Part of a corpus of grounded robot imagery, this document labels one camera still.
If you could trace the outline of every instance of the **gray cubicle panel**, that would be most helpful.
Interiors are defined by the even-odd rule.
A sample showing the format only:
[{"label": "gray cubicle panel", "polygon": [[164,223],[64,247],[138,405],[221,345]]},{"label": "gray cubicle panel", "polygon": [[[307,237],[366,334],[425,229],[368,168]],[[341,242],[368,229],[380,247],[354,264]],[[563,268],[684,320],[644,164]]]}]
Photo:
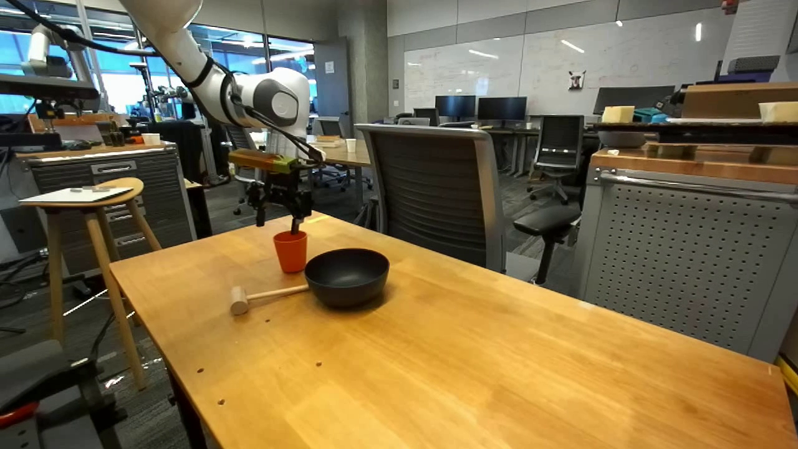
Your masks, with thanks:
[{"label": "gray cubicle panel", "polygon": [[795,229],[782,184],[590,173],[579,297],[774,361],[798,307]]}]

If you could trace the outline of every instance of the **wooden stool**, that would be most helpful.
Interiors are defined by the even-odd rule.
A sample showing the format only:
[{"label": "wooden stool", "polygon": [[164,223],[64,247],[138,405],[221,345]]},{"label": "wooden stool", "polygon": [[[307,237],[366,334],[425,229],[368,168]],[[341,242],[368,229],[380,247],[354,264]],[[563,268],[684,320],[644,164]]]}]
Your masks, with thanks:
[{"label": "wooden stool", "polygon": [[64,320],[62,320],[62,313],[64,313],[62,247],[61,247],[61,221],[58,221],[58,216],[62,209],[79,209],[83,221],[84,221],[84,228],[88,228],[88,234],[89,234],[89,242],[92,242],[92,249],[94,249],[94,258],[97,258],[97,268],[103,272],[103,282],[105,282],[105,289],[107,289],[107,297],[110,297],[110,307],[113,307],[117,327],[120,327],[120,340],[122,340],[122,350],[124,350],[128,364],[132,370],[132,383],[138,386],[145,386],[145,373],[143,373],[140,351],[138,351],[138,345],[132,340],[130,322],[128,322],[128,309],[124,309],[124,303],[122,303],[122,293],[120,293],[120,284],[115,282],[115,278],[110,272],[110,262],[117,259],[117,249],[113,244],[113,232],[110,232],[107,221],[105,221],[105,207],[124,206],[128,212],[135,221],[135,228],[145,234],[150,249],[160,249],[160,242],[158,242],[155,232],[150,229],[147,221],[143,218],[143,212],[135,206],[135,199],[145,191],[143,181],[120,178],[120,181],[103,183],[97,187],[128,187],[128,192],[107,197],[107,199],[97,199],[97,203],[58,203],[58,199],[52,199],[52,203],[29,203],[29,206],[39,207],[48,216],[49,334],[52,334],[52,340],[61,340],[61,343],[62,343],[62,334],[64,334]]}]

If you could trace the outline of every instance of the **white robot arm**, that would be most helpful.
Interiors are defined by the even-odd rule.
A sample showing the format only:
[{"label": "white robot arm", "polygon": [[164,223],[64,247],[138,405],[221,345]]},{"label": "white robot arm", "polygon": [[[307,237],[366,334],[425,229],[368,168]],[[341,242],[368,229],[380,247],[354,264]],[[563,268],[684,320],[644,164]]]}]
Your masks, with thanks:
[{"label": "white robot arm", "polygon": [[284,67],[269,75],[239,75],[218,66],[186,33],[201,0],[120,2],[211,120],[239,131],[264,125],[291,141],[312,162],[322,159],[315,148],[304,146],[310,122],[310,83],[304,75]]}]

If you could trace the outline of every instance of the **stool leg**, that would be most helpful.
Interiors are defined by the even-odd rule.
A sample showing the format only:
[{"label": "stool leg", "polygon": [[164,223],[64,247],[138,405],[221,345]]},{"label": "stool leg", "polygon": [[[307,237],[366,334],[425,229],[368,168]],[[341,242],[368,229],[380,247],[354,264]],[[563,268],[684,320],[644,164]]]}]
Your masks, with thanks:
[{"label": "stool leg", "polygon": [[100,216],[103,237],[105,237],[105,242],[110,242],[110,244],[105,244],[107,247],[107,258],[110,259],[120,259],[117,244],[113,244],[115,234],[110,232],[105,209],[97,209],[97,216]]},{"label": "stool leg", "polygon": [[100,264],[100,272],[103,272],[103,282],[105,282],[105,289],[107,289],[107,297],[110,297],[110,307],[113,307],[115,320],[117,320],[117,330],[120,330],[122,350],[124,350],[124,358],[128,358],[128,364],[130,364],[130,373],[132,373],[132,383],[135,383],[135,386],[143,389],[147,383],[145,383],[140,351],[135,347],[132,330],[130,330],[130,322],[128,322],[128,309],[124,309],[124,303],[122,303],[122,294],[120,294],[120,284],[110,272],[110,258],[107,258],[107,244],[105,244],[105,237],[103,237],[100,216],[97,212],[84,212],[84,228],[89,232],[89,240],[92,240],[92,247],[94,247],[94,258],[97,258],[97,264]]},{"label": "stool leg", "polygon": [[140,207],[135,207],[135,203],[132,203],[132,199],[130,199],[130,203],[124,203],[124,206],[128,206],[128,209],[130,209],[130,216],[132,216],[135,224],[138,224],[138,228],[140,228],[140,232],[145,234],[145,240],[147,240],[150,249],[153,249],[153,252],[158,252],[158,249],[160,249],[160,242],[158,242],[158,237],[155,237],[155,232],[153,232],[150,223],[143,218]]},{"label": "stool leg", "polygon": [[48,209],[49,337],[64,343],[64,288],[58,212]]}]

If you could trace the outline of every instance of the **red cup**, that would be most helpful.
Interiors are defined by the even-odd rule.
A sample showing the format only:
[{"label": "red cup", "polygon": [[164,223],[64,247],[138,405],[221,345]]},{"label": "red cup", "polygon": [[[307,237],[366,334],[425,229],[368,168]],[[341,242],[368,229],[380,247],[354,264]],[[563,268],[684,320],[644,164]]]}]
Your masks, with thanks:
[{"label": "red cup", "polygon": [[296,274],[307,262],[307,234],[304,232],[280,232],[274,234],[276,259],[284,274]]}]

